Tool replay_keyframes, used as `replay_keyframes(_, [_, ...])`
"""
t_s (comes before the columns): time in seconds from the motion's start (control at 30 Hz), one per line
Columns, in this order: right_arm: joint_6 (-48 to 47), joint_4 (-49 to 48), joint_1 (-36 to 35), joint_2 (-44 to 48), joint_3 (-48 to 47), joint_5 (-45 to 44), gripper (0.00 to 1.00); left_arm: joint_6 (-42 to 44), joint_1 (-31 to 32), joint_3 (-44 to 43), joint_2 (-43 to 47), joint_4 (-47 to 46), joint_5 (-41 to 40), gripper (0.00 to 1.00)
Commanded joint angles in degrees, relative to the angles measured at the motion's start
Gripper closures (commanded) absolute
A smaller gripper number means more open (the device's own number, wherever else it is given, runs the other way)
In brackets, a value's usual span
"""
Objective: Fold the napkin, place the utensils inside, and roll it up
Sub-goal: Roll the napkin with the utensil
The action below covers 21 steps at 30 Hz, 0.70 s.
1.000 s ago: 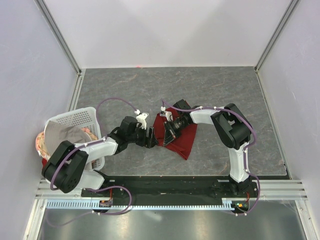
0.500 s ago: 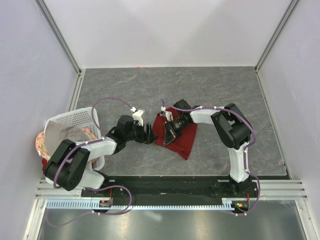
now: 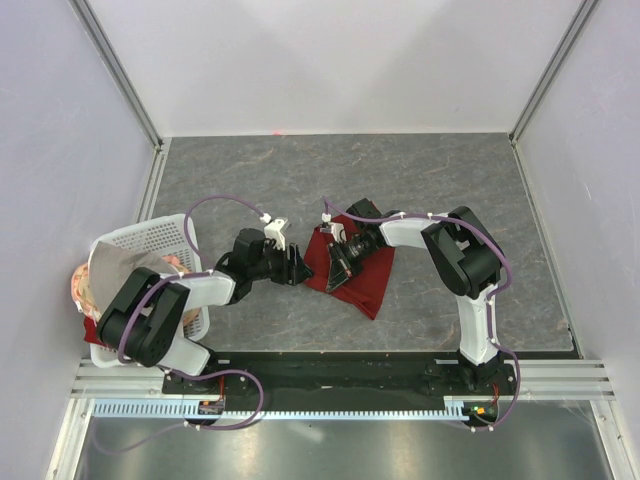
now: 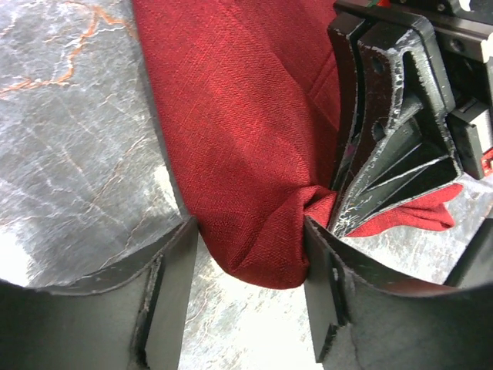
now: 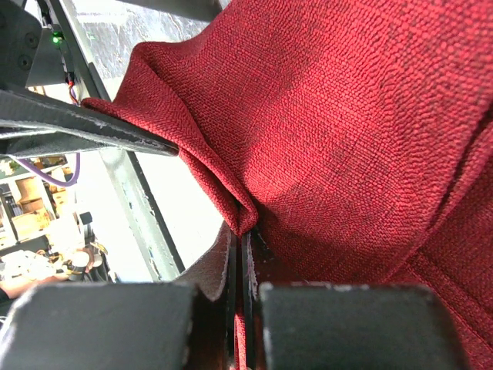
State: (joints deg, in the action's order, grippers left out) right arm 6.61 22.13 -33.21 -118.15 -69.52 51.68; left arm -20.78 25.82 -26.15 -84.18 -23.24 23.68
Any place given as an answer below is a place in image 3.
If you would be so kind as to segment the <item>red cloth napkin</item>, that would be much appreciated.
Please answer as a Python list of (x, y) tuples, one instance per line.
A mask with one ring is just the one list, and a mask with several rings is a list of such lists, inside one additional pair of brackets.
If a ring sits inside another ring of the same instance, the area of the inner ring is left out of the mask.
[(368, 233), (373, 240), (373, 252), (363, 261), (363, 269), (356, 276), (334, 292), (327, 293), (325, 291), (329, 273), (327, 246), (335, 241), (330, 234), (321, 233), (319, 225), (313, 230), (304, 256), (304, 262), (314, 272), (314, 276), (307, 280), (305, 285), (355, 306), (366, 317), (373, 320), (384, 299), (395, 249), (386, 244), (377, 224), (356, 222), (344, 215), (332, 216), (332, 219), (344, 225), (347, 241), (356, 234)]

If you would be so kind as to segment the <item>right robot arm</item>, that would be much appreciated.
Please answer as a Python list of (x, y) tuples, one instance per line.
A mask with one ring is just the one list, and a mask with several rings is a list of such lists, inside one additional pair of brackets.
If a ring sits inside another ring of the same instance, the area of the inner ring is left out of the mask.
[(461, 328), (459, 354), (466, 361), (458, 368), (458, 381), (467, 392), (483, 392), (494, 381), (489, 364), (499, 356), (495, 335), (494, 297), (511, 273), (502, 249), (477, 216), (467, 207), (449, 213), (416, 214), (391, 211), (382, 214), (363, 199), (341, 214), (360, 232), (348, 238), (330, 212), (339, 208), (324, 201), (321, 230), (328, 244), (329, 271), (326, 291), (331, 293), (363, 271), (366, 259), (383, 248), (411, 247), (425, 250), (445, 287), (454, 294)]

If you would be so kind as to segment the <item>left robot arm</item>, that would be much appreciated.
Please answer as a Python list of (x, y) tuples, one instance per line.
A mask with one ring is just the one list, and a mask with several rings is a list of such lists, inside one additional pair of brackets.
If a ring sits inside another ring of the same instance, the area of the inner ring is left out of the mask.
[(208, 393), (218, 385), (220, 371), (209, 363), (207, 348), (184, 336), (183, 315), (235, 304), (256, 281), (296, 286), (312, 276), (299, 247), (285, 244), (282, 234), (243, 229), (214, 269), (174, 275), (134, 269), (101, 314), (97, 336), (123, 361), (179, 372), (196, 392)]

